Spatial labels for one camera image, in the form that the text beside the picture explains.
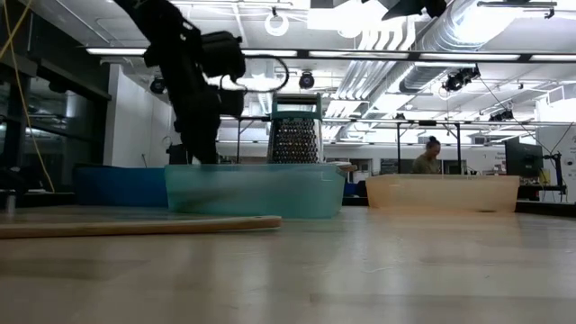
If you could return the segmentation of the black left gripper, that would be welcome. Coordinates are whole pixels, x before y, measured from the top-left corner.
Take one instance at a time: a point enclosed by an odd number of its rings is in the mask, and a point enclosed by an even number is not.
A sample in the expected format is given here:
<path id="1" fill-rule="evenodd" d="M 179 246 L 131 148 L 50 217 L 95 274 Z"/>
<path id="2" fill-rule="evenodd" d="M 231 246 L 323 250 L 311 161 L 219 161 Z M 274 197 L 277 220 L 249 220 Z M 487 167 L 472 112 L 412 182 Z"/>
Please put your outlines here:
<path id="1" fill-rule="evenodd" d="M 194 133 L 202 135 L 200 161 L 202 164 L 219 163 L 216 147 L 221 116 L 239 117 L 244 109 L 243 90 L 229 90 L 216 85 L 196 85 L 191 82 L 173 83 L 173 109 L 175 131 L 186 152 L 186 163 L 198 160 Z"/>

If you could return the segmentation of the teal translucent plastic bin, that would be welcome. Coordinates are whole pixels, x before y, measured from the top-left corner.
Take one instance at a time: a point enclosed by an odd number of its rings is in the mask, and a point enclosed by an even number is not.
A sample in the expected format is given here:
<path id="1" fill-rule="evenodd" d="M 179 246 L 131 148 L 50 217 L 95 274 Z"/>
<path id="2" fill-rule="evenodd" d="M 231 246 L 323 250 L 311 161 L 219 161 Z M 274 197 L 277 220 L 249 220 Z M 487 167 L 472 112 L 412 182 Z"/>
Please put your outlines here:
<path id="1" fill-rule="evenodd" d="M 172 212 L 330 219 L 346 177 L 331 164 L 171 165 L 165 180 Z"/>

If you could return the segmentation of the black computer monitor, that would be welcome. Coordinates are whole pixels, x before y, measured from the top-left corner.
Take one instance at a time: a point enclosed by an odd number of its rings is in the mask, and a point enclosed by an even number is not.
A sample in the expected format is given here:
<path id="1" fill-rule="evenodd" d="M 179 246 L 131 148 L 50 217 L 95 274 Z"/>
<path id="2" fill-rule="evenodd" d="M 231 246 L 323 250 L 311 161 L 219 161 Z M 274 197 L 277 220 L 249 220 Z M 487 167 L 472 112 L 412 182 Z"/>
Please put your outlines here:
<path id="1" fill-rule="evenodd" d="M 521 143 L 518 138 L 505 141 L 505 162 L 508 176 L 539 177 L 543 168 L 540 146 Z"/>

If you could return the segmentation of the blue plastic bin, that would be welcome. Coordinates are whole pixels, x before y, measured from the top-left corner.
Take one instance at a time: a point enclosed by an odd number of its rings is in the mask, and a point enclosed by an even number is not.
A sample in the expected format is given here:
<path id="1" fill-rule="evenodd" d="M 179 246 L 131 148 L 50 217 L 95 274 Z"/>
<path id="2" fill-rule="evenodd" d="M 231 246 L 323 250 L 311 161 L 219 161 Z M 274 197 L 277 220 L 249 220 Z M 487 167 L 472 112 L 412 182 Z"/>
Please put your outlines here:
<path id="1" fill-rule="evenodd" d="M 164 168 L 79 166 L 73 171 L 73 186 L 82 205 L 168 206 Z"/>

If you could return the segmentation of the silver round ventilation duct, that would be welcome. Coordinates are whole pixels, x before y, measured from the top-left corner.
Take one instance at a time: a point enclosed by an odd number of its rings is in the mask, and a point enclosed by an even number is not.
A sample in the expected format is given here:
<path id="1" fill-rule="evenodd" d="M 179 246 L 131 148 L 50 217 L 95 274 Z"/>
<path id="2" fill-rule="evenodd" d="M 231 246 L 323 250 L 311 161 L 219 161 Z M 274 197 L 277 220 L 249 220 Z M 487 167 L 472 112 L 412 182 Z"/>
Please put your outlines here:
<path id="1" fill-rule="evenodd" d="M 480 1 L 490 0 L 454 0 L 416 42 L 415 50 L 477 51 L 519 15 L 518 9 L 478 6 Z"/>

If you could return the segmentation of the wooden spatula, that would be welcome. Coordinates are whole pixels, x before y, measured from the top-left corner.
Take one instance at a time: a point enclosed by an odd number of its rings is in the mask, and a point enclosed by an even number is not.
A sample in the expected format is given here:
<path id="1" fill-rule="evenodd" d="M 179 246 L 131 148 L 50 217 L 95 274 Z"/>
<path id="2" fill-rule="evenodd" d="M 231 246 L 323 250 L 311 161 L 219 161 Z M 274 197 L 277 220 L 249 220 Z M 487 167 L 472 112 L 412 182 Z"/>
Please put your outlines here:
<path id="1" fill-rule="evenodd" d="M 205 234 L 269 230 L 281 227 L 282 223 L 283 219 L 279 216 L 255 216 L 197 220 L 3 224 L 0 225 L 0 239 Z"/>

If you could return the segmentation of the person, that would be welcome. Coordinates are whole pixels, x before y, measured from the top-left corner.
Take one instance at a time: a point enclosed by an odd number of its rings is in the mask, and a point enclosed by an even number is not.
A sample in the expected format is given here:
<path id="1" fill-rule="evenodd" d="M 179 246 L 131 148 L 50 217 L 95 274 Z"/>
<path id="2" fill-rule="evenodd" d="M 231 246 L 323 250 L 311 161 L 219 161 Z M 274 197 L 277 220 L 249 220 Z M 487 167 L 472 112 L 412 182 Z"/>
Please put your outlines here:
<path id="1" fill-rule="evenodd" d="M 441 143 L 436 137 L 430 136 L 426 144 L 425 151 L 418 156 L 412 165 L 412 174 L 437 175 L 440 173 L 440 166 L 437 157 L 441 152 Z"/>

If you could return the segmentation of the long ceiling light rail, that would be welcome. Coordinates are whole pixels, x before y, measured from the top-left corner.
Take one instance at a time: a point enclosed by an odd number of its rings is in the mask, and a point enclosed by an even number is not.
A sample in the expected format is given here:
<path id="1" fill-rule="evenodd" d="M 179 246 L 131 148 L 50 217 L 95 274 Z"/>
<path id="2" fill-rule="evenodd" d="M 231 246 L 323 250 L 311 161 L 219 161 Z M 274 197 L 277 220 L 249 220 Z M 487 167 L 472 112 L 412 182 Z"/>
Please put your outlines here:
<path id="1" fill-rule="evenodd" d="M 271 55 L 282 59 L 576 64 L 576 53 L 560 52 L 438 52 L 356 49 L 243 49 L 242 52 L 247 58 Z"/>

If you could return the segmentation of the black workbench frame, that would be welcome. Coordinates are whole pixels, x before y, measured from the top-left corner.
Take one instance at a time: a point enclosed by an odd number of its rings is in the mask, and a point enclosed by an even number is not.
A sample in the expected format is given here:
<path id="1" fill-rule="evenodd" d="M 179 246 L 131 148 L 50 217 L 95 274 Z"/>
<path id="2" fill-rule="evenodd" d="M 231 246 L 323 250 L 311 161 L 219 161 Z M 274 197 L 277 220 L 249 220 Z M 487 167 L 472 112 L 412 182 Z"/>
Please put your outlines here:
<path id="1" fill-rule="evenodd" d="M 419 130 L 396 130 L 388 125 L 380 130 L 373 130 L 360 140 L 332 140 L 322 144 L 323 157 L 369 159 L 373 162 L 373 172 L 380 171 L 383 159 L 414 159 L 425 150 L 426 143 L 419 142 Z M 457 139 L 454 133 L 447 130 L 429 130 L 424 133 L 427 138 L 437 136 L 441 143 L 439 157 L 445 160 L 461 158 L 463 165 L 479 173 L 505 164 L 505 147 L 502 143 L 475 144 L 471 133 L 460 132 Z M 267 130 L 250 125 L 247 121 L 234 122 L 231 127 L 221 127 L 218 135 L 217 151 L 225 157 L 265 158 L 268 151 Z"/>

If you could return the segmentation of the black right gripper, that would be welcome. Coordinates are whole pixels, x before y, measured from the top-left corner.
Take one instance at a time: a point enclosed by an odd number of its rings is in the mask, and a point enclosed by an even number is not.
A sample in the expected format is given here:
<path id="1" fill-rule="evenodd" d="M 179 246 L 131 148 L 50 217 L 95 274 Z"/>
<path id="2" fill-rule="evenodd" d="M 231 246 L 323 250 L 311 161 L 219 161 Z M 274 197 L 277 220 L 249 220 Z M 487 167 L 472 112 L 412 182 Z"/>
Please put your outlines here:
<path id="1" fill-rule="evenodd" d="M 440 17 L 446 10 L 446 0 L 399 0 L 386 12 L 382 20 L 421 14 L 424 8 L 431 18 Z"/>

